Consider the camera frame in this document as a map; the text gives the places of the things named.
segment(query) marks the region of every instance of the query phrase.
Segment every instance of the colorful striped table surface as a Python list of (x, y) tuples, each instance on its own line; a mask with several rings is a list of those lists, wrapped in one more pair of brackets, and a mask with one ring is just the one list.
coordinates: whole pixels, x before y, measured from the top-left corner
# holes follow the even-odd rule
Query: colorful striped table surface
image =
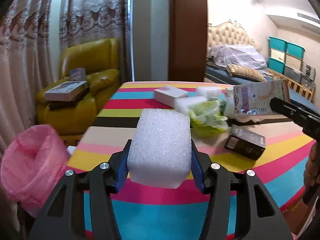
[[(196, 82), (128, 82), (108, 101), (89, 127), (67, 168), (77, 173), (90, 171), (99, 163), (107, 162), (112, 153), (121, 151), (133, 137), (144, 108), (170, 107), (153, 100), (153, 90), (171, 85), (195, 95), (198, 86), (228, 85)], [(265, 184), (281, 210), (299, 197), (303, 188), (303, 172), (314, 140), (302, 133), (293, 122), (273, 122), (244, 126), (266, 137), (267, 148), (257, 161), (252, 161), (224, 148), (227, 133), (218, 138), (197, 138), (191, 134), (199, 151), (229, 171), (252, 169)], [(209, 195), (196, 188), (192, 174), (177, 189), (163, 189), (136, 184), (130, 175), (123, 189), (112, 194), (112, 203), (123, 240), (199, 238)], [(84, 194), (85, 226), (92, 231), (89, 194)], [(231, 193), (228, 238), (232, 238), (236, 221), (236, 196)]]

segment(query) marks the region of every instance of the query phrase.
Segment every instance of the green plastic bag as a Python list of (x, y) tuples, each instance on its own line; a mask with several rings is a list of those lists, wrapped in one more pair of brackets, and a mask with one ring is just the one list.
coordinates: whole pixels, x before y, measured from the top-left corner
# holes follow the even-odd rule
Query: green plastic bag
[(210, 137), (228, 130), (228, 118), (221, 115), (219, 99), (196, 104), (189, 111), (190, 124), (200, 137)]

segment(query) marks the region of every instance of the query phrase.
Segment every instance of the pink plastic bag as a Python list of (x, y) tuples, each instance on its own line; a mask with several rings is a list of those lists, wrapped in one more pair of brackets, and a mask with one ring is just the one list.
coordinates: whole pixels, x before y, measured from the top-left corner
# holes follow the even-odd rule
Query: pink plastic bag
[(69, 154), (57, 132), (48, 124), (20, 133), (4, 152), (1, 182), (9, 200), (36, 217), (62, 177)]

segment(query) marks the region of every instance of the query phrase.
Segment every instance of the armchair backrest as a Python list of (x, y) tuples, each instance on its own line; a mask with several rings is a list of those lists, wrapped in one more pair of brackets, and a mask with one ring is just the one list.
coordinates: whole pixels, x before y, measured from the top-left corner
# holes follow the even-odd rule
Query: armchair backrest
[(67, 48), (60, 58), (60, 78), (71, 69), (84, 67), (86, 74), (110, 68), (118, 69), (119, 40), (101, 39)]

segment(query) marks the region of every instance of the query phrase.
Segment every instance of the sheer curtain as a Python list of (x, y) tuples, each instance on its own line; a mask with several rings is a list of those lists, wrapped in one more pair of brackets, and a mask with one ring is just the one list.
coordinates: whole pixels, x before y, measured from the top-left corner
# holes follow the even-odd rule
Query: sheer curtain
[(131, 81), (127, 0), (62, 0), (61, 51), (89, 41), (119, 38), (122, 82)]
[(53, 81), (51, 0), (14, 0), (0, 21), (0, 150), (35, 123), (36, 93)]

